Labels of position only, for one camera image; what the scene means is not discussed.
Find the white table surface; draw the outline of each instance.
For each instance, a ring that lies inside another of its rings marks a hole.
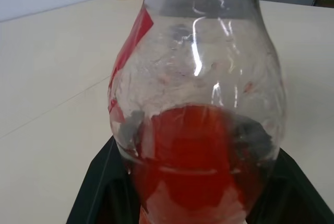
[[[0,223],[65,223],[111,136],[109,75],[141,0],[0,23]],[[283,148],[334,210],[334,9],[261,2],[286,74]]]

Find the black plastic holder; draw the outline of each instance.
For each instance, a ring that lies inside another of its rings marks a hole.
[[[138,224],[140,203],[112,137],[91,162],[67,224]],[[334,215],[296,162],[280,151],[248,224],[334,224]]]

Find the clear glass jar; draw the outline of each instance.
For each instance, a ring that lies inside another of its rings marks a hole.
[[[113,134],[154,224],[239,224],[284,132],[257,0],[144,0],[114,66]]]

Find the table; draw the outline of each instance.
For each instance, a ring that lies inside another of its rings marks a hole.
[[[111,136],[107,88],[142,0],[0,23],[0,222],[65,223]],[[286,73],[283,148],[334,210],[334,10],[261,2]]]

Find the glass bottle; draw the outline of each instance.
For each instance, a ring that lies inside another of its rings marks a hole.
[[[284,132],[257,0],[144,0],[109,87],[141,223],[243,223]]]

